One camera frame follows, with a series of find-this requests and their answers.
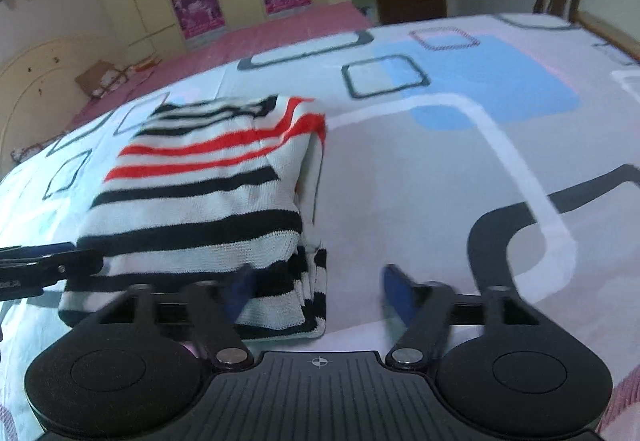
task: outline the circular pad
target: circular pad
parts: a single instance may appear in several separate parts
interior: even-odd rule
[[[542,353],[520,351],[494,361],[494,377],[507,389],[526,394],[544,394],[566,380],[564,365]]]
[[[71,377],[88,391],[113,392],[132,386],[145,374],[145,360],[133,353],[105,349],[84,355]]]
[[[561,437],[596,421],[612,383],[604,363],[569,335],[485,335],[441,360],[444,400],[482,429],[524,438]]]
[[[42,352],[24,388],[45,429],[117,438],[153,430],[185,411],[200,374],[199,361],[177,342],[109,324],[72,331]]]

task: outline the blue square pattern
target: blue square pattern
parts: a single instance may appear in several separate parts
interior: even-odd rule
[[[478,46],[432,51],[413,39],[376,46],[376,54],[411,57],[431,79],[431,85],[407,88],[403,97],[438,92],[455,92],[484,107],[498,123],[566,113],[580,106],[579,96],[531,57],[492,35],[474,36]],[[453,44],[457,36],[432,44]],[[406,71],[396,62],[382,61],[395,85],[406,84]],[[428,129],[453,131],[468,129],[473,123],[455,108],[428,106],[410,111]]]

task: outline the bed frame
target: bed frame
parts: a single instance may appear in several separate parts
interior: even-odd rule
[[[99,59],[118,57],[113,40],[70,36],[37,44],[0,68],[0,179],[15,166],[12,150],[60,134],[86,105],[75,78]]]
[[[591,15],[589,12],[580,11],[576,13],[574,22],[580,24],[585,30],[589,30],[591,33],[613,44],[620,51],[625,52],[640,63],[640,42],[612,26],[606,20]]]

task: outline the bedsheet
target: bedsheet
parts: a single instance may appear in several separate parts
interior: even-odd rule
[[[313,232],[328,251],[328,311],[320,339],[252,348],[384,355],[402,332],[382,299],[384,264],[475,293],[470,268],[507,263],[521,295],[609,367],[617,388],[603,436],[638,438],[640,67],[559,18],[343,33],[176,82],[10,172],[0,247],[75,240],[98,180],[159,104],[269,94],[317,98],[326,111]],[[0,439],[41,432],[22,379],[67,330],[62,287],[2,304]]]

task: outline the pink bedsheet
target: pink bedsheet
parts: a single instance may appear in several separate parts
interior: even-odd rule
[[[369,21],[350,2],[341,2],[329,6],[312,6],[291,17],[232,31],[207,47],[136,74],[102,99],[89,101],[65,130],[73,131],[128,101],[233,60],[311,38],[343,31],[366,30],[370,27]]]

